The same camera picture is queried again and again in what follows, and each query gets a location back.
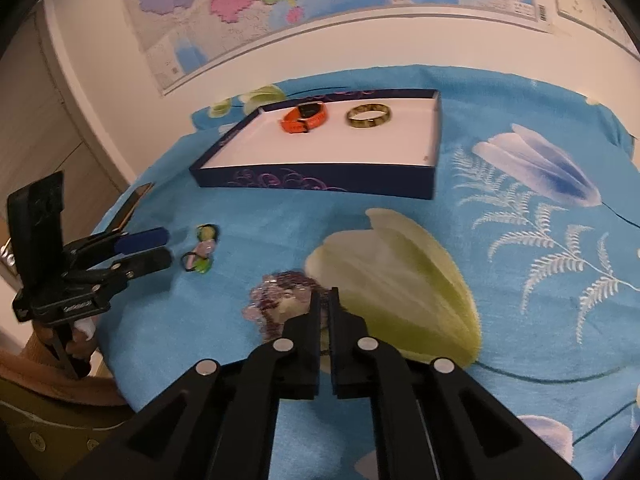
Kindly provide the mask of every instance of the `wooden cabinet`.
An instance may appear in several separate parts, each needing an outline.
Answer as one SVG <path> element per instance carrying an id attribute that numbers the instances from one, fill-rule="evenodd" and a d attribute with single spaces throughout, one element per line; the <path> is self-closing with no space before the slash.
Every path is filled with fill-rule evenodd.
<path id="1" fill-rule="evenodd" d="M 89 235 L 127 187 L 79 113 L 38 12 L 0 59 L 0 247 L 8 237 L 7 196 L 34 180 L 64 171 L 65 242 Z M 0 276 L 15 288 L 8 270 Z"/>

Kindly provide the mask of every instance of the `white wall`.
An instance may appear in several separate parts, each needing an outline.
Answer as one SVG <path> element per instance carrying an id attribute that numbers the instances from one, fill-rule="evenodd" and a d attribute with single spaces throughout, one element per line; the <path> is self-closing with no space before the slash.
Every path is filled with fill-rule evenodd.
<path id="1" fill-rule="evenodd" d="M 130 180 L 193 131 L 190 114 L 199 108 L 287 78 L 369 66 L 465 66 L 542 80 L 607 105 L 640 137 L 640 62 L 596 32 L 557 16 L 552 34 L 447 17 L 336 25 L 243 54 L 162 97 L 121 0 L 45 3 L 65 75 Z"/>

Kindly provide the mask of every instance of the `screw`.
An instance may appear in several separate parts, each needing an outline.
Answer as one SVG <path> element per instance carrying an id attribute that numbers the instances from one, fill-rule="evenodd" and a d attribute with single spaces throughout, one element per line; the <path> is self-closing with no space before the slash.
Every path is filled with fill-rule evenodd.
<path id="1" fill-rule="evenodd" d="M 198 364 L 196 364 L 196 371 L 200 375 L 211 375 L 218 369 L 218 365 L 215 361 L 211 359 L 203 359 Z"/>
<path id="2" fill-rule="evenodd" d="M 29 434 L 29 442 L 31 442 L 31 445 L 36 449 L 36 451 L 43 452 L 47 449 L 47 444 L 44 442 L 42 435 L 35 431 L 31 431 Z"/>
<path id="3" fill-rule="evenodd" d="M 375 350 L 378 348 L 378 342 L 372 337 L 361 337 L 358 339 L 358 348 L 361 350 Z"/>
<path id="4" fill-rule="evenodd" d="M 444 357 L 436 359 L 433 367 L 441 374 L 450 374 L 453 370 L 456 369 L 456 365 L 453 364 L 453 361 Z"/>
<path id="5" fill-rule="evenodd" d="M 273 342 L 273 347 L 278 352 L 288 352 L 293 348 L 293 341 L 291 339 L 281 337 L 280 339 L 276 339 L 276 341 Z"/>

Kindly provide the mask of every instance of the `phone holder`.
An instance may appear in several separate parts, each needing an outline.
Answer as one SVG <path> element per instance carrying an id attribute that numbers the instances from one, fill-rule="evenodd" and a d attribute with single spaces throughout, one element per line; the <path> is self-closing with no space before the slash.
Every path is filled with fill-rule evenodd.
<path id="1" fill-rule="evenodd" d="M 13 308 L 18 322 L 37 320 L 53 329 L 47 347 L 66 373 L 79 379 L 88 375 L 91 365 L 65 351 L 73 323 L 108 311 L 110 299 L 130 280 L 167 269 L 172 256 L 161 247 L 168 240 L 164 228 L 132 235 L 117 228 L 63 245 L 63 184 L 59 171 L 7 199 L 15 266 L 22 280 Z M 132 255 L 92 269 L 118 254 Z"/>

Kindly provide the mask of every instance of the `glittery hair clip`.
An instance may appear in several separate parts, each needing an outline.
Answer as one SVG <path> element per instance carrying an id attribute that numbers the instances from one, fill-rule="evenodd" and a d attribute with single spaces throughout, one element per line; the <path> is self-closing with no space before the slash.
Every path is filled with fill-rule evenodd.
<path id="1" fill-rule="evenodd" d="M 182 255 L 182 265 L 187 272 L 207 272 L 212 266 L 211 255 L 218 244 L 218 234 L 220 229 L 217 225 L 203 224 L 196 230 L 198 244 L 196 247 Z"/>
<path id="2" fill-rule="evenodd" d="M 288 270 L 262 277 L 259 285 L 252 288 L 250 303 L 242 309 L 242 317 L 255 322 L 267 342 L 282 336 L 284 322 L 291 317 L 309 311 L 311 293 L 325 294 L 325 288 L 316 280 L 298 270 Z M 326 314 L 321 314 L 322 326 L 326 325 Z"/>

